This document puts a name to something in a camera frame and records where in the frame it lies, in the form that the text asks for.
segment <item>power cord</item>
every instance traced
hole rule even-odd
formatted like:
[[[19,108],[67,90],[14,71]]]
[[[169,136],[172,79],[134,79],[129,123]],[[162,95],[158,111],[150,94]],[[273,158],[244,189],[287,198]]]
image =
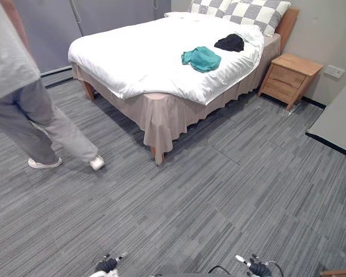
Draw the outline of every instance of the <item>power cord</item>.
[[[230,273],[228,272],[228,270],[226,270],[224,267],[221,267],[220,265],[216,265],[215,267],[213,267],[212,269],[209,270],[208,273],[212,273],[214,269],[216,268],[220,268],[222,269],[225,273],[227,273],[228,275],[230,275]]]
[[[281,272],[281,276],[284,277],[282,268],[275,261],[269,261],[269,262],[266,262],[265,264],[274,264]]]

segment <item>bed leg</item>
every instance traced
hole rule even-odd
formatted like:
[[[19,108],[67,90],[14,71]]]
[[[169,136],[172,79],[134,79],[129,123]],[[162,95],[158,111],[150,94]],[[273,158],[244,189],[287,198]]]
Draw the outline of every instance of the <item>bed leg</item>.
[[[83,90],[86,93],[86,97],[91,101],[95,101],[95,97],[93,95],[93,93],[95,92],[95,89],[93,88],[93,86],[91,86],[89,83],[81,81],[81,80],[80,80],[80,82],[82,84]]]
[[[156,148],[155,147],[151,147],[151,155],[155,159],[156,163],[159,164],[157,162],[157,160],[156,160]],[[162,153],[162,155],[161,155],[161,160],[162,160],[162,163],[164,163],[165,160],[166,160],[166,157],[164,156],[164,153]]]

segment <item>white pillow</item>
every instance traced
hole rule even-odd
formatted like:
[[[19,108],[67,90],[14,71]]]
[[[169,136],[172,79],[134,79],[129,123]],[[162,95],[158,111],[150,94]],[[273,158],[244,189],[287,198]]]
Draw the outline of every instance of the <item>white pillow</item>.
[[[273,36],[290,2],[278,0],[232,0],[223,19],[258,25],[264,36]]]
[[[193,21],[201,21],[201,20],[223,20],[219,17],[213,17],[208,14],[201,14],[201,13],[189,13],[189,12],[168,12],[164,13],[164,17],[170,17],[170,18],[185,18],[190,19]]]
[[[192,0],[188,12],[222,18],[231,0]]]

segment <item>teal cloth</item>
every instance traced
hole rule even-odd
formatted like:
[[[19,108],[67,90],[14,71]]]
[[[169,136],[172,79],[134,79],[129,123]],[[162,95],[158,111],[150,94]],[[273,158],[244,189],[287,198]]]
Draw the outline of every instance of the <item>teal cloth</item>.
[[[199,46],[192,51],[183,52],[182,64],[188,63],[193,69],[199,72],[209,72],[218,68],[221,58],[216,55],[212,50],[205,46]]]

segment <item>nightstand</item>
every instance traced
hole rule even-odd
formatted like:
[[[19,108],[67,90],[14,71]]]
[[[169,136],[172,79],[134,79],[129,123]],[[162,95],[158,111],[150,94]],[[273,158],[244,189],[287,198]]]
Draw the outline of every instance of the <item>nightstand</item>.
[[[308,59],[283,54],[272,60],[258,96],[265,93],[287,103],[286,110],[289,111],[301,99],[322,67]]]

